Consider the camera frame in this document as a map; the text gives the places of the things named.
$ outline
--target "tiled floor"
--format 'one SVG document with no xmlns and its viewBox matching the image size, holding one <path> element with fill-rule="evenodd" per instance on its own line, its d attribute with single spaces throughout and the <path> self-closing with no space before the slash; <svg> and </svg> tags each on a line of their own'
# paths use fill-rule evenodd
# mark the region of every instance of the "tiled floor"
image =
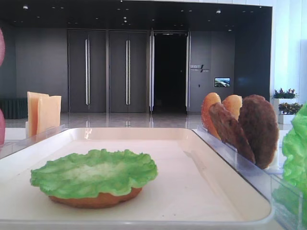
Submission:
<svg viewBox="0 0 307 230">
<path fill-rule="evenodd" d="M 23 128 L 27 119 L 6 120 L 7 128 Z M 125 113 L 65 113 L 61 124 L 76 127 L 183 127 L 194 129 L 201 125 L 200 114 L 125 114 Z"/>
</svg>

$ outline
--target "open doorway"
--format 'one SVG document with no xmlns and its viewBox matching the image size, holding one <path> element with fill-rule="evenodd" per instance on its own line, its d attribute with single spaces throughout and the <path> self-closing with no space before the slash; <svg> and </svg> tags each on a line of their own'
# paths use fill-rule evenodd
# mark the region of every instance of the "open doorway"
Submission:
<svg viewBox="0 0 307 230">
<path fill-rule="evenodd" d="M 154 37 L 154 113 L 186 113 L 186 33 Z"/>
</svg>

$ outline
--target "white tray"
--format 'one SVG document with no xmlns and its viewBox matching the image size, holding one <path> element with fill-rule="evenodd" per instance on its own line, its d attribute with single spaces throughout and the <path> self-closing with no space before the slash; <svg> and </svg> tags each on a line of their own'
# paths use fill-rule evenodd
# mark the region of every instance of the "white tray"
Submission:
<svg viewBox="0 0 307 230">
<path fill-rule="evenodd" d="M 31 169 L 91 149 L 149 153 L 159 175 L 135 199 L 99 210 L 53 203 L 30 185 Z M 263 230 L 273 217 L 268 200 L 181 128 L 75 128 L 43 140 L 0 160 L 0 207 L 0 229 L 23 230 Z"/>
</svg>

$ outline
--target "dark ceiling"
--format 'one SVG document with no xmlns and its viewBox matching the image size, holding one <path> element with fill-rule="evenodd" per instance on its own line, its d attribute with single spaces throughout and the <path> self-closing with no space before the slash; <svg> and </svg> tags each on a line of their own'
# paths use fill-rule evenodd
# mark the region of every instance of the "dark ceiling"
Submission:
<svg viewBox="0 0 307 230">
<path fill-rule="evenodd" d="M 271 15 L 272 8 L 128 0 L 0 0 L 0 20 L 17 27 L 228 31 L 263 14 Z"/>
</svg>

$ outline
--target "white planter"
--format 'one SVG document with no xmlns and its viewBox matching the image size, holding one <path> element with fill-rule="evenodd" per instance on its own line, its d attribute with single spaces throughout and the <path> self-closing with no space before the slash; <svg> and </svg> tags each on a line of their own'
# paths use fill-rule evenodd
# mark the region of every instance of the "white planter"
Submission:
<svg viewBox="0 0 307 230">
<path fill-rule="evenodd" d="M 273 99 L 273 107 L 274 107 L 274 111 L 278 117 L 279 114 L 281 114 L 281 112 L 279 111 L 279 104 L 282 103 L 288 103 L 288 104 L 294 104 L 298 102 L 298 98 L 294 98 L 294 99 Z"/>
<path fill-rule="evenodd" d="M 291 121 L 295 115 L 279 114 L 278 123 L 279 124 L 291 124 Z"/>
</svg>

